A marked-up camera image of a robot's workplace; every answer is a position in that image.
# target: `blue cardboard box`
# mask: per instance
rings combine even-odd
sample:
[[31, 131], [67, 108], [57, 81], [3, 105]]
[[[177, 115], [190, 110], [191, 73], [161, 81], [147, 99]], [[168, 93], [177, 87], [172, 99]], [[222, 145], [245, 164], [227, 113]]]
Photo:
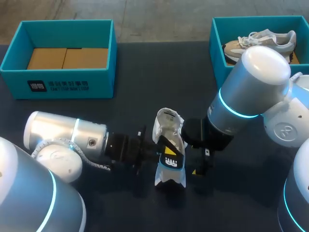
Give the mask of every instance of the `blue cardboard box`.
[[[34, 48], [108, 48], [106, 68], [27, 70]], [[22, 21], [0, 66], [15, 99], [112, 98], [117, 42], [112, 20]]]
[[274, 33], [296, 32], [295, 54], [300, 64], [290, 65], [291, 74], [309, 74], [309, 25], [303, 16], [216, 17], [212, 19], [209, 53], [218, 89], [233, 69], [226, 64], [222, 45], [265, 29]]

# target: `shoe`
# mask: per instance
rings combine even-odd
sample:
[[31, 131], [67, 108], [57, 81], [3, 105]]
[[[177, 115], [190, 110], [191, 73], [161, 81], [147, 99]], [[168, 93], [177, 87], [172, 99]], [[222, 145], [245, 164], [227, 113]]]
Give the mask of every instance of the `shoe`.
[[185, 177], [185, 144], [181, 138], [183, 119], [168, 108], [158, 111], [154, 122], [153, 141], [165, 146], [155, 173], [154, 185], [173, 180], [186, 187]]
[[266, 29], [261, 32], [251, 32], [248, 37], [238, 37], [223, 45], [223, 52], [228, 63], [236, 64], [241, 55], [249, 47], [261, 45], [279, 52], [289, 63], [296, 47], [296, 33], [276, 34]]

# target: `shoe tongue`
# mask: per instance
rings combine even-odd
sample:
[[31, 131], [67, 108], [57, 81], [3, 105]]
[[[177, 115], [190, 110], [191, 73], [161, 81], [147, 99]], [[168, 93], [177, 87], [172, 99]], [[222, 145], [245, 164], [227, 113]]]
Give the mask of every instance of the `shoe tongue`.
[[177, 112], [170, 109], [162, 109], [157, 114], [157, 119], [161, 127], [173, 128], [177, 130], [180, 127], [181, 121]]

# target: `yellow label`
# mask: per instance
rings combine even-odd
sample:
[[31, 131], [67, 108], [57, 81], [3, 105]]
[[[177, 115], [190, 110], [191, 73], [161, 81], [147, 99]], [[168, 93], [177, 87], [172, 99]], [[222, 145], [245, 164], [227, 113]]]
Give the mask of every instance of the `yellow label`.
[[165, 154], [169, 154], [169, 155], [176, 155], [175, 152], [173, 152], [171, 149], [169, 149], [167, 146], [165, 147]]

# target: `silver cylinder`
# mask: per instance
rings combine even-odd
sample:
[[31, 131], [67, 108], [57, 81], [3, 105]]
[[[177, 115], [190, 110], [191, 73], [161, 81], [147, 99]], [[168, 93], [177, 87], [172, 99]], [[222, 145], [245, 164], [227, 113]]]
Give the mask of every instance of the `silver cylinder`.
[[25, 151], [0, 138], [0, 231], [83, 232], [80, 194]]
[[212, 125], [236, 134], [251, 118], [283, 100], [291, 69], [276, 51], [248, 48], [237, 62], [208, 109]]
[[309, 139], [298, 150], [283, 187], [278, 220], [284, 232], [309, 231]]
[[33, 151], [47, 139], [66, 138], [75, 142], [91, 161], [97, 161], [105, 151], [108, 138], [106, 125], [78, 118], [33, 112], [26, 124], [24, 145]]

